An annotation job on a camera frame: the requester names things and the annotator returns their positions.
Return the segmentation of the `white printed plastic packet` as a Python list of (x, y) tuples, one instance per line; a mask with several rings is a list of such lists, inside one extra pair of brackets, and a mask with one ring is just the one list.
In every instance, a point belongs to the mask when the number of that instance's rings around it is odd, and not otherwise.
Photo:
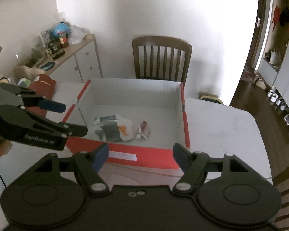
[(94, 140), (124, 142), (134, 138), (133, 123), (120, 115), (96, 117), (89, 129)]

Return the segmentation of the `small red white tube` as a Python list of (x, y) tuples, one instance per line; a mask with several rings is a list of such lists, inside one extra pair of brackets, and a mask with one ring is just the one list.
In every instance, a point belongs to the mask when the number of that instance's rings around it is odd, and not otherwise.
[(140, 140), (141, 138), (144, 138), (145, 140), (148, 140), (150, 135), (150, 128), (148, 126), (148, 123), (146, 121), (143, 121), (138, 128), (136, 139)]

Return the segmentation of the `white sideboard cabinet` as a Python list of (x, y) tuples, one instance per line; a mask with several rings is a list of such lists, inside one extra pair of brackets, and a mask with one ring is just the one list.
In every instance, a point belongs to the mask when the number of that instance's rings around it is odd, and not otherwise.
[(103, 77), (95, 35), (89, 33), (82, 42), (70, 45), (63, 51), (65, 54), (56, 60), (48, 57), (32, 68), (16, 67), (15, 80), (33, 80), (39, 74), (46, 74), (57, 82), (85, 83), (91, 78)]

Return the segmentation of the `red cardboard box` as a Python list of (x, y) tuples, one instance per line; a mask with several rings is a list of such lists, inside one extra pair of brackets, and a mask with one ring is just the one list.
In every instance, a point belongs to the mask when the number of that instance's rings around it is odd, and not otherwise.
[[(94, 140), (90, 127), (96, 117), (120, 115), (133, 123), (134, 138), (108, 142), (108, 162), (146, 168), (178, 169), (173, 146), (190, 147), (183, 84), (165, 80), (91, 79), (80, 90), (64, 121), (85, 125), (87, 135), (69, 137), (72, 153), (91, 152), (103, 141)], [(139, 125), (146, 121), (148, 140), (136, 139)]]

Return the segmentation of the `blue globe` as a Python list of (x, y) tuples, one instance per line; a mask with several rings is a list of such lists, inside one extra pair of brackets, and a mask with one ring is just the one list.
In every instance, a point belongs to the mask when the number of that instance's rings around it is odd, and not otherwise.
[(53, 28), (53, 35), (56, 38), (66, 37), (70, 32), (69, 26), (63, 22), (58, 23)]

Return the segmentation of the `dark wooden chair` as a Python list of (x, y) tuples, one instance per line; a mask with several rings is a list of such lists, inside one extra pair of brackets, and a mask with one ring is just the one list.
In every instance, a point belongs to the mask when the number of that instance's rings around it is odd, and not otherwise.
[(193, 47), (184, 40), (144, 35), (132, 40), (134, 71), (138, 79), (186, 84)]

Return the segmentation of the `white wall cabinet unit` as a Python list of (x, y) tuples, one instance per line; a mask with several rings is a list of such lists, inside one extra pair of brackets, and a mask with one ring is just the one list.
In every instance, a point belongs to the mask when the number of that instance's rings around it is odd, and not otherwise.
[(289, 0), (270, 0), (266, 43), (258, 72), (289, 107)]

